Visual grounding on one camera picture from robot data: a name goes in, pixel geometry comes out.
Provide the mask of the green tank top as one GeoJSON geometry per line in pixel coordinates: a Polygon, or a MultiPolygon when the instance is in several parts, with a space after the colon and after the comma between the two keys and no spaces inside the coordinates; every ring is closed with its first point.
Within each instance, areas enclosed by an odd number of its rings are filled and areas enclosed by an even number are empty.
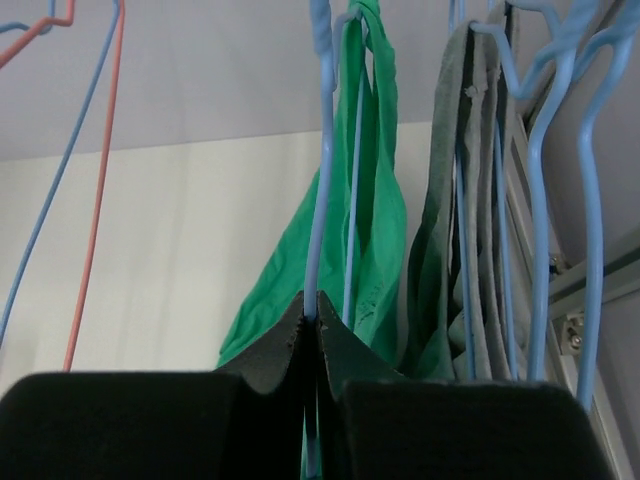
{"type": "MultiPolygon", "coordinates": [[[[376,1],[352,1],[361,17],[344,27],[334,116],[331,184],[318,287],[347,325],[392,366],[407,212],[396,178],[395,51],[376,1]]],[[[319,181],[312,180],[219,350],[220,365],[260,338],[302,291],[319,181]]]]}

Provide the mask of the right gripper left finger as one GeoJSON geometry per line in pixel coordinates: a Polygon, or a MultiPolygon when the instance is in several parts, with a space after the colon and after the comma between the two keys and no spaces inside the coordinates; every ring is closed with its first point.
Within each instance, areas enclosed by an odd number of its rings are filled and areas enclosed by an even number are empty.
{"type": "Polygon", "coordinates": [[[213,371],[41,373],[1,401],[5,479],[296,479],[302,300],[213,371]]]}

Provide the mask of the pink wire hanger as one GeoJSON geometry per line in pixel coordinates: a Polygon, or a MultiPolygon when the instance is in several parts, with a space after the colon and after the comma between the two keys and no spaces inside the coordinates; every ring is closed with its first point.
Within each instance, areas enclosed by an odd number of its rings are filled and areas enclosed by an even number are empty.
{"type": "Polygon", "coordinates": [[[73,367],[74,357],[76,353],[78,338],[79,338],[83,314],[84,314],[84,308],[86,304],[86,297],[87,297],[91,273],[92,273],[97,237],[98,237],[98,229],[99,229],[99,223],[100,223],[100,217],[101,217],[107,169],[108,169],[110,150],[111,150],[111,140],[112,140],[113,124],[114,124],[114,117],[115,117],[115,111],[116,111],[116,101],[117,101],[117,94],[118,94],[118,84],[119,84],[120,68],[121,68],[121,56],[122,56],[123,39],[124,39],[124,27],[125,27],[125,19],[126,19],[126,3],[124,1],[121,1],[121,5],[124,7],[124,10],[123,10],[123,13],[120,15],[120,19],[116,27],[114,39],[109,48],[109,50],[110,49],[114,50],[113,66],[111,71],[109,97],[108,97],[106,118],[104,123],[104,130],[103,130],[99,172],[97,176],[95,200],[94,200],[94,206],[92,210],[91,226],[89,230],[89,237],[88,237],[88,243],[87,243],[87,251],[85,255],[82,276],[79,284],[79,290],[77,294],[74,315],[70,324],[69,335],[67,338],[65,356],[62,363],[62,370],[64,372],[69,372],[73,367]]]}

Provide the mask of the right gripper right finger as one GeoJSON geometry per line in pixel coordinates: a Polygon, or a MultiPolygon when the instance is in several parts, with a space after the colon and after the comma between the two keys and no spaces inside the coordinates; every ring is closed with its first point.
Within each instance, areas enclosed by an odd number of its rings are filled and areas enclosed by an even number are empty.
{"type": "Polygon", "coordinates": [[[317,299],[326,479],[611,479],[588,417],[548,383],[416,381],[317,299]]]}

